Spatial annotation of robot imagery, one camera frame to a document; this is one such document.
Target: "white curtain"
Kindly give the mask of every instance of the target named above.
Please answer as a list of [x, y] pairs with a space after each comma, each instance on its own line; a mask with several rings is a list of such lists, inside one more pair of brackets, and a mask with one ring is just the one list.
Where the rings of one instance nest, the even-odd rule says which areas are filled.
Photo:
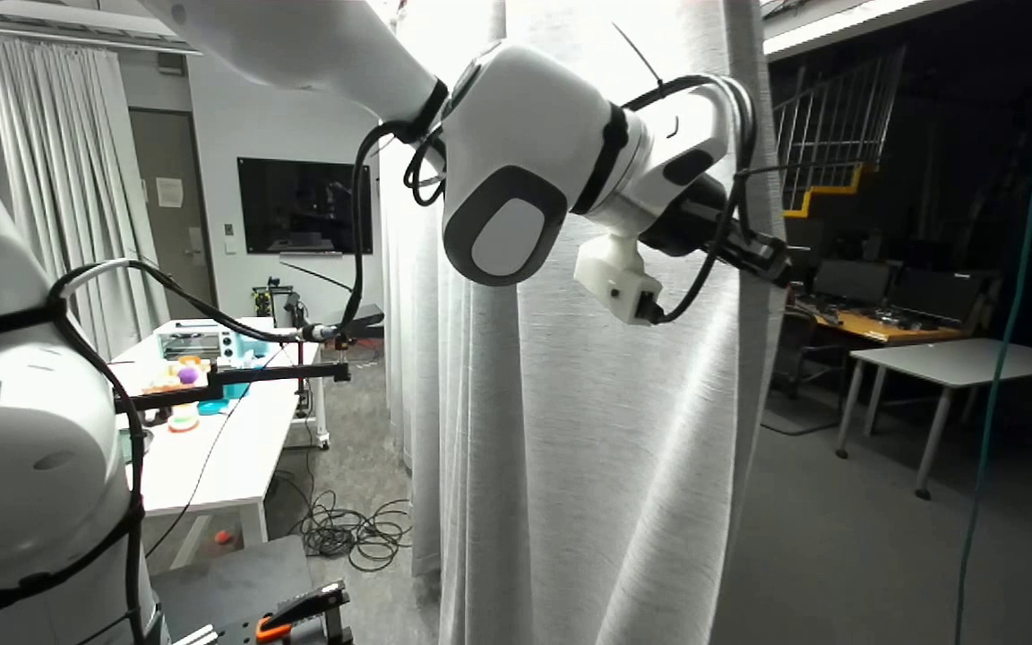
[[[762, 111], [758, 8], [730, 0], [430, 0], [400, 34], [454, 83], [487, 38], [519, 38], [611, 100], [661, 75], [730, 71]], [[387, 151], [399, 175], [403, 151]], [[622, 327], [570, 280], [570, 217], [517, 289], [474, 285], [438, 248], [439, 207], [382, 187], [392, 418], [411, 461], [411, 568], [439, 591], [445, 645], [710, 642], [734, 493], [777, 333], [777, 298], [719, 266], [675, 327]], [[775, 187], [747, 213], [782, 228]], [[645, 255], [685, 292], [700, 261]]]
[[[102, 259], [156, 261], [118, 54], [0, 38], [0, 134], [15, 226], [51, 280]], [[118, 272], [85, 285], [76, 316], [118, 355], [165, 318], [165, 292]]]

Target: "monitor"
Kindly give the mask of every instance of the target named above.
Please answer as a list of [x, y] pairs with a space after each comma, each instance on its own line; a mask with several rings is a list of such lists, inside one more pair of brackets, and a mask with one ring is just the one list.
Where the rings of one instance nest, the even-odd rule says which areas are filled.
[[372, 255], [368, 169], [362, 169], [359, 217], [351, 211], [351, 163], [240, 157], [236, 177], [251, 255], [356, 255], [356, 223], [362, 223], [362, 255]]
[[986, 280], [970, 272], [902, 272], [893, 309], [967, 327], [983, 292]]
[[816, 266], [825, 261], [825, 223], [814, 217], [789, 217], [789, 259], [804, 281], [814, 280]]
[[814, 298], [830, 300], [830, 304], [878, 309], [885, 304], [888, 281], [893, 281], [893, 266], [825, 259], [814, 272], [811, 289]]

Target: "table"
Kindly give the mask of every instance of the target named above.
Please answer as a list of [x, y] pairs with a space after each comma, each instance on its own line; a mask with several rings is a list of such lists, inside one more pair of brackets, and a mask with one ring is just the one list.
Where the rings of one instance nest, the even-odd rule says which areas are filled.
[[[269, 365], [296, 365], [296, 347], [265, 357]], [[136, 347], [123, 349], [110, 360], [113, 375], [136, 392], [160, 367], [154, 333]], [[313, 396], [321, 400], [321, 378], [308, 378]], [[208, 529], [210, 513], [231, 513], [240, 518], [240, 541], [263, 544], [269, 541], [265, 526], [265, 492], [280, 452], [285, 446], [285, 434], [296, 416], [296, 378], [263, 378], [231, 400], [221, 416], [200, 416], [200, 426], [191, 434], [171, 434], [168, 426], [154, 426], [142, 461], [142, 507], [148, 514], [200, 514], [171, 564], [181, 564], [198, 554], [200, 535]]]
[[873, 340], [873, 342], [927, 342], [927, 340], [967, 335], [961, 327], [908, 328], [908, 327], [888, 327], [888, 321], [880, 321], [878, 316], [866, 316], [866, 311], [835, 309], [835, 316], [837, 316], [837, 327], [820, 318], [820, 316], [814, 316], [814, 321], [825, 327], [825, 328], [842, 328], [848, 335]]
[[[873, 434], [878, 400], [880, 400], [888, 373], [927, 378], [941, 388], [933, 434], [922, 446], [922, 461], [915, 476], [915, 493], [927, 496], [927, 472], [934, 467], [934, 452], [949, 418], [952, 391], [988, 388], [997, 355], [998, 355], [998, 340], [988, 340], [988, 335], [848, 349], [857, 365], [853, 365], [844, 404], [842, 404], [837, 453], [844, 458], [844, 435], [848, 435], [853, 408], [865, 388], [865, 365], [878, 367], [873, 388], [871, 388], [871, 404], [866, 404], [866, 426], [865, 426], [866, 435]], [[1020, 347], [1020, 342], [1008, 347], [1002, 378], [1032, 378], [1032, 347]]]

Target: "door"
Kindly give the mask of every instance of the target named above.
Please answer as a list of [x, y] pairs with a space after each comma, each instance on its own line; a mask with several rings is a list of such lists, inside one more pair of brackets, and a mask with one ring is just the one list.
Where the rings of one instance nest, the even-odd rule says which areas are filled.
[[[129, 118], [136, 163], [148, 187], [156, 267], [168, 272], [192, 298], [216, 304], [192, 115], [129, 111]], [[198, 311], [181, 298], [168, 292], [168, 316], [192, 318]]]

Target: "wire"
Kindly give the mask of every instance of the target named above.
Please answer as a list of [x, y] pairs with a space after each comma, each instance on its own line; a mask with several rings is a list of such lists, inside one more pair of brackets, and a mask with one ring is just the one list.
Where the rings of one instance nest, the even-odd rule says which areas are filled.
[[364, 157], [368, 151], [399, 132], [400, 126], [399, 120], [381, 120], [376, 130], [364, 132], [364, 139], [359, 143], [359, 155], [356, 155], [356, 163], [351, 163], [351, 236], [356, 236], [356, 249], [351, 249], [351, 292], [349, 292], [349, 304], [345, 304], [345, 316], [338, 321], [338, 333], [345, 335], [345, 328], [356, 321], [359, 309], [362, 309], [362, 298], [364, 298], [364, 223], [362, 223], [362, 211], [364, 211], [364, 181], [362, 181], [362, 171], [364, 171]]
[[[63, 300], [63, 298], [69, 298], [69, 292], [63, 292], [63, 281], [54, 281], [51, 292], [48, 292], [48, 300]], [[136, 513], [142, 513], [142, 507], [140, 507], [140, 505], [142, 505], [142, 458], [148, 458], [142, 418], [140, 418], [129, 391], [123, 388], [123, 378], [118, 378], [118, 375], [110, 373], [110, 365], [85, 342], [85, 335], [79, 333], [79, 327], [76, 327], [69, 316], [58, 318], [58, 333], [61, 333], [61, 340], [63, 340], [76, 355], [83, 355], [99, 375], [110, 378], [110, 388], [113, 388], [113, 392], [118, 392], [118, 400], [123, 400], [123, 413], [126, 413], [126, 418], [129, 418], [129, 461], [134, 461], [129, 505], [134, 505]], [[136, 576], [136, 573], [140, 573], [140, 529], [126, 529], [126, 623], [129, 623], [134, 642], [142, 645], [148, 639], [142, 639], [142, 625], [140, 625], [142, 604], [140, 604], [140, 576]]]
[[433, 130], [433, 132], [427, 132], [419, 143], [415, 143], [415, 151], [411, 151], [411, 157], [409, 157], [409, 163], [403, 163], [403, 187], [411, 189], [411, 200], [415, 204], [438, 204], [438, 195], [445, 194], [445, 175], [430, 175], [430, 177], [421, 177], [419, 175], [419, 169], [421, 169], [421, 161], [430, 157], [430, 151], [433, 151], [433, 157], [439, 157], [445, 161], [445, 130]]
[[387, 568], [409, 547], [411, 514], [409, 496], [392, 496], [372, 513], [340, 505], [333, 492], [308, 496], [300, 482], [285, 478], [306, 496], [300, 544], [315, 557], [349, 557], [359, 573]]
[[633, 50], [633, 58], [650, 69], [650, 75], [657, 80], [657, 85], [661, 88], [661, 75], [657, 71], [657, 64], [638, 50], [638, 44], [621, 27], [621, 20], [611, 20], [611, 27], [621, 32], [621, 38]]
[[338, 289], [349, 289], [349, 292], [351, 292], [349, 281], [340, 281], [340, 280], [333, 280], [333, 275], [327, 275], [327, 272], [315, 272], [315, 267], [292, 266], [292, 261], [280, 261], [280, 266], [285, 266], [285, 267], [292, 267], [292, 272], [306, 272], [306, 275], [315, 275], [315, 280], [333, 281]]
[[[221, 327], [236, 328], [236, 333], [245, 333], [245, 335], [274, 340], [274, 342], [296, 340], [292, 333], [265, 333], [265, 328], [251, 328], [251, 327], [230, 318], [227, 311], [198, 300], [198, 298], [185, 292], [178, 281], [171, 281], [165, 272], [156, 272], [154, 266], [142, 266], [142, 261], [136, 261], [136, 259], [110, 259], [110, 261], [97, 261], [97, 266], [79, 266], [79, 267], [63, 272], [63, 275], [51, 285], [48, 300], [69, 300], [79, 285], [85, 285], [91, 280], [97, 280], [97, 275], [102, 275], [102, 272], [113, 272], [113, 267], [140, 267], [140, 272], [154, 275], [165, 289], [178, 292], [178, 298], [191, 300], [198, 311], [220, 318]], [[113, 375], [113, 367], [91, 347], [91, 340], [79, 333], [79, 327], [76, 327], [69, 316], [58, 318], [58, 333], [61, 333], [61, 340], [63, 340], [76, 355], [83, 355], [99, 375], [106, 375], [110, 388], [113, 388], [113, 392], [118, 392], [118, 404], [123, 404], [123, 413], [126, 413], [126, 418], [129, 418], [129, 470], [134, 470], [134, 476], [129, 476], [129, 505], [136, 505], [136, 513], [142, 513], [142, 507], [140, 507], [140, 505], [142, 505], [142, 458], [148, 458], [142, 418], [140, 418], [129, 391], [126, 391], [123, 378]], [[126, 619], [129, 619], [129, 631], [134, 631], [134, 642], [136, 642], [136, 645], [148, 642], [148, 639], [142, 639], [142, 625], [140, 625], [140, 616], [142, 616], [142, 609], [140, 609], [140, 562], [142, 562], [140, 529], [126, 529]]]
[[657, 311], [652, 321], [675, 321], [682, 318], [700, 289], [706, 285], [724, 242], [727, 242], [727, 232], [730, 232], [730, 217], [737, 213], [743, 223], [743, 232], [753, 236], [747, 228], [747, 217], [745, 217], [745, 177], [743, 169], [747, 169], [753, 155], [757, 155], [757, 111], [753, 111], [753, 100], [747, 93], [734, 83], [734, 80], [701, 80], [701, 83], [713, 83], [715, 88], [727, 93], [727, 102], [734, 106], [734, 120], [737, 120], [737, 157], [734, 157], [734, 177], [730, 177], [730, 194], [727, 194], [727, 204], [719, 207], [719, 217], [715, 217], [715, 236], [713, 242], [706, 248], [706, 259], [688, 285], [688, 292], [670, 309], [670, 311]]
[[965, 535], [965, 544], [961, 544], [961, 568], [958, 568], [952, 645], [965, 642], [967, 576], [970, 576], [976, 535], [977, 535], [977, 514], [983, 514], [983, 493], [986, 493], [986, 482], [988, 482], [997, 392], [998, 392], [1008, 349], [1009, 349], [1009, 340], [1014, 340], [1014, 328], [1019, 328], [1019, 318], [1020, 318], [1020, 300], [1023, 300], [1023, 289], [1028, 289], [1028, 266], [1032, 266], [1032, 189], [1028, 189], [1028, 207], [1023, 207], [1023, 236], [1020, 236], [1020, 259], [1019, 259], [1019, 275], [1014, 275], [1014, 300], [1009, 300], [1009, 316], [1008, 316], [1008, 327], [1002, 327], [1002, 335], [998, 335], [991, 382], [988, 382], [988, 396], [986, 396], [983, 446], [977, 446], [976, 492], [970, 492], [970, 514], [967, 514], [967, 535]]
[[204, 478], [204, 470], [208, 470], [208, 461], [216, 458], [216, 452], [220, 452], [220, 444], [221, 444], [221, 434], [227, 434], [227, 426], [230, 426], [230, 418], [236, 416], [236, 408], [240, 408], [240, 400], [227, 413], [227, 418], [220, 422], [220, 435], [208, 444], [208, 452], [204, 452], [204, 458], [200, 458], [200, 470], [198, 470], [198, 478], [192, 478], [192, 488], [191, 488], [191, 493], [185, 493], [185, 505], [174, 513], [174, 518], [156, 535], [156, 541], [148, 547], [148, 557], [168, 541], [168, 535], [185, 518], [185, 513], [192, 507], [192, 496], [198, 496], [198, 492], [200, 492], [200, 478]]

